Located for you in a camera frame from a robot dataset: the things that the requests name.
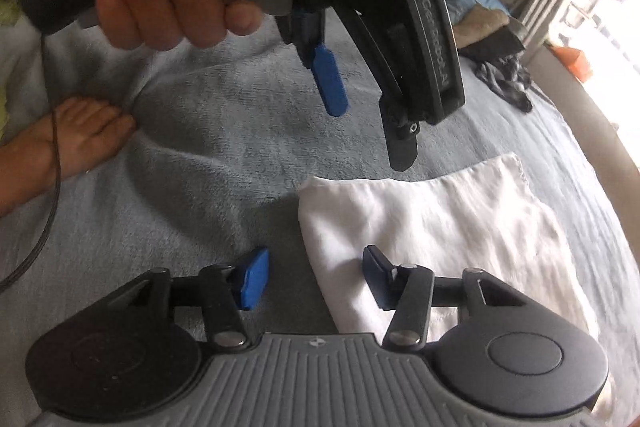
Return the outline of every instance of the bed sheet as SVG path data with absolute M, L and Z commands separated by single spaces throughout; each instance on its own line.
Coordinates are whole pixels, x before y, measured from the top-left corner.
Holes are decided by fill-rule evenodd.
M 257 245 L 272 253 L 271 283 L 246 316 L 252 331 L 330 333 L 334 324 L 308 263 L 296 188 L 309 176 L 425 180 L 515 152 L 530 187 L 553 208 L 578 279 L 598 316 L 615 385 L 612 424 L 640 414 L 640 277 L 618 219 L 569 127 L 541 93 L 523 115 L 462 60 L 467 103 L 423 126 L 419 158 L 388 167 L 380 92 L 334 14 L 328 45 L 351 101 L 328 117 L 311 74 L 273 20 L 251 38 L 200 51 L 110 49 L 98 30 L 72 26 L 47 41 L 56 100 L 85 94 L 133 113 L 140 129 L 121 154 L 63 185 L 49 242 L 31 270 L 0 296 L 0 425 L 38 408 L 24 357 L 47 330 L 155 266 L 175 275 L 233 261 Z M 0 32 L 0 60 L 19 55 L 8 79 L 7 137 L 47 110 L 37 35 L 23 22 Z M 29 251 L 49 212 L 46 194 L 0 221 L 0 275 Z M 202 334 L 197 316 L 180 321 Z

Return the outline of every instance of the orange plastic bag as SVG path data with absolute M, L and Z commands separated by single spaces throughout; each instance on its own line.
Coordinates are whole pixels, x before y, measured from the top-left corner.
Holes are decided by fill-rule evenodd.
M 593 76 L 593 70 L 584 51 L 560 46 L 551 46 L 551 51 L 564 64 L 565 68 L 571 71 L 575 78 L 582 83 Z

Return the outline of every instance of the wire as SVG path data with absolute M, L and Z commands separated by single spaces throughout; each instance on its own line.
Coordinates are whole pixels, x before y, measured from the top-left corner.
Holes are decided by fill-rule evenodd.
M 51 227 L 53 226 L 53 220 L 56 217 L 56 211 L 58 210 L 58 200 L 60 199 L 60 185 L 62 183 L 62 166 L 60 165 L 60 147 L 58 145 L 58 124 L 56 122 L 56 112 L 51 103 L 51 97 L 49 95 L 49 89 L 47 87 L 47 71 L 44 65 L 44 35 L 40 36 L 40 56 L 42 58 L 42 73 L 44 78 L 44 86 L 45 91 L 47 92 L 47 100 L 49 101 L 49 109 L 51 111 L 51 128 L 53 131 L 53 152 L 55 156 L 55 164 L 56 164 L 56 186 L 53 191 L 53 203 L 51 204 L 51 210 L 49 211 L 49 217 L 47 218 L 47 222 L 44 225 L 44 230 L 40 234 L 40 238 L 36 243 L 33 250 L 28 254 L 28 256 L 22 261 L 18 267 L 12 271 L 8 277 L 0 281 L 0 294 L 7 291 L 14 285 L 15 282 L 22 277 L 28 269 L 30 269 L 31 265 L 36 261 L 40 252 L 44 248 L 47 239 L 49 238 L 49 233 L 51 232 Z

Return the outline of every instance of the folded white fabric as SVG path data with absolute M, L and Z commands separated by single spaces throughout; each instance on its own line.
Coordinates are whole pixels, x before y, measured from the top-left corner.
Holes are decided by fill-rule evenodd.
M 311 178 L 300 188 L 299 219 L 340 333 L 372 331 L 382 341 L 391 320 L 360 267 L 362 250 L 377 245 L 393 264 L 444 277 L 481 267 L 597 338 L 564 233 L 514 154 L 425 182 Z M 430 340 L 456 322 L 455 310 L 432 310 Z

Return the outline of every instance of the bare foot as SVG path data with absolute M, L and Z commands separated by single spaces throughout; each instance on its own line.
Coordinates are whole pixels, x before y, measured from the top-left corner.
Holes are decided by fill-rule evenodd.
M 63 179 L 114 157 L 136 129 L 132 116 L 108 102 L 70 98 L 56 109 Z M 50 115 L 0 148 L 0 216 L 40 194 L 55 181 Z

